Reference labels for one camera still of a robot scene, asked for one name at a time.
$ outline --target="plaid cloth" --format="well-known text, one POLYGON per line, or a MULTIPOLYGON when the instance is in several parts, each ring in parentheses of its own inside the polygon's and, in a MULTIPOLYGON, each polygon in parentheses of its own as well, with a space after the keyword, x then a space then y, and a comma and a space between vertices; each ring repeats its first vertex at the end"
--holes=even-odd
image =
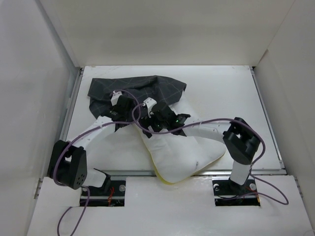
POLYGON ((166 102, 168 105, 176 103, 186 89, 186 84, 165 76, 142 76, 122 79, 93 78, 88 96, 90 97, 90 111, 99 117, 111 107, 110 94, 116 89, 124 89, 134 95, 139 102, 148 97, 157 102, 166 102))

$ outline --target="bolt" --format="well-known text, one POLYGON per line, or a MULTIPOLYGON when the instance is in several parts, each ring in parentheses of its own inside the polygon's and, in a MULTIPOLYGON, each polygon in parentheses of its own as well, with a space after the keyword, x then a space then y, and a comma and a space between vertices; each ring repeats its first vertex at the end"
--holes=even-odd
POLYGON ((213 189, 214 189, 215 191, 219 191, 219 190, 220 190, 219 185, 218 185, 217 183, 215 183, 215 184, 213 185, 213 189))
POLYGON ((250 188, 251 188, 252 191, 255 191, 257 189, 256 184, 251 183, 250 184, 250 188))
POLYGON ((119 191, 124 192, 126 190, 126 186, 123 184, 119 186, 119 191))

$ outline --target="white fabric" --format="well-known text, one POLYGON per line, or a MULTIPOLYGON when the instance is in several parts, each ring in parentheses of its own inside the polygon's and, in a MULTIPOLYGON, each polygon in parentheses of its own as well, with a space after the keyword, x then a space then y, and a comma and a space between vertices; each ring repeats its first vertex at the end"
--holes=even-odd
MULTIPOLYGON (((176 104, 170 106, 177 113, 198 117, 189 105, 185 93, 176 104)), ((216 161, 225 153, 225 145, 200 137, 183 137, 173 134, 153 135, 141 138, 149 150, 157 175, 168 183, 180 182, 216 161)))

